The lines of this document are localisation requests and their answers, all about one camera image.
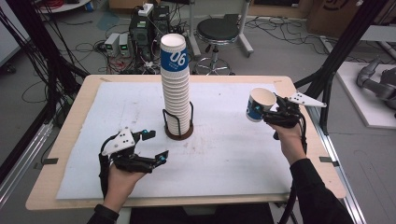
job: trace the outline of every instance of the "black stool seat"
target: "black stool seat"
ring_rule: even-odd
[[[234,42],[239,30],[230,21],[212,18],[198,23],[197,34],[208,43],[221,45]]]

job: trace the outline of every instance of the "floor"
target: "floor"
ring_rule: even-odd
[[[129,15],[115,14],[104,7],[91,13],[83,10],[59,13],[56,18],[61,21],[59,27],[68,47],[80,63],[91,74],[105,74],[105,60],[102,55],[92,52],[92,45],[106,39],[112,32],[127,31]],[[219,53],[238,76],[289,76],[297,81],[316,72],[327,57],[320,41],[305,31],[304,21],[250,21],[245,34],[254,48],[249,58],[239,42],[222,47]],[[64,49],[57,37],[54,40],[59,49]],[[199,41],[199,46],[205,56],[206,44]],[[359,43],[347,60],[367,62],[375,55],[381,55],[385,63],[395,63],[373,42]],[[45,97],[44,85],[39,82],[24,54],[18,52],[10,62],[17,72],[0,72],[0,162],[4,161],[35,119]],[[191,60],[191,68],[194,64],[195,61]],[[393,172],[396,168],[396,131],[366,128],[337,78],[332,87],[328,124],[332,143],[366,223],[396,223],[396,175]],[[46,153],[45,149],[50,147],[57,132],[59,127],[54,128],[49,140],[1,208],[0,223],[83,223],[92,215],[91,209],[32,212],[24,206],[40,173],[39,169],[34,168],[35,163]]]

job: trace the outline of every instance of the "hand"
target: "hand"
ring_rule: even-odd
[[[103,206],[118,213],[134,190],[137,181],[144,175],[144,173],[122,171],[111,164],[108,174],[108,189]]]
[[[285,155],[289,165],[294,164],[300,159],[305,159],[303,145],[301,143],[301,130],[299,125],[287,129],[274,124],[268,124],[278,134],[282,153]]]

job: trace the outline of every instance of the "white paper sheet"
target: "white paper sheet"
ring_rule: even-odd
[[[102,198],[98,154],[121,128],[155,130],[135,153],[153,158],[169,150],[166,164],[141,179],[131,197],[272,194],[290,191],[289,166],[265,123],[246,118],[251,89],[274,85],[191,83],[194,132],[183,141],[164,132],[161,83],[100,86],[67,163],[57,199]]]

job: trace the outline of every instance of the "black sleeve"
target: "black sleeve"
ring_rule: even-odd
[[[111,209],[108,209],[101,204],[96,205],[95,213],[88,221],[88,224],[115,224],[119,214]]]
[[[346,208],[326,189],[311,160],[295,162],[290,171],[304,224],[354,223]]]

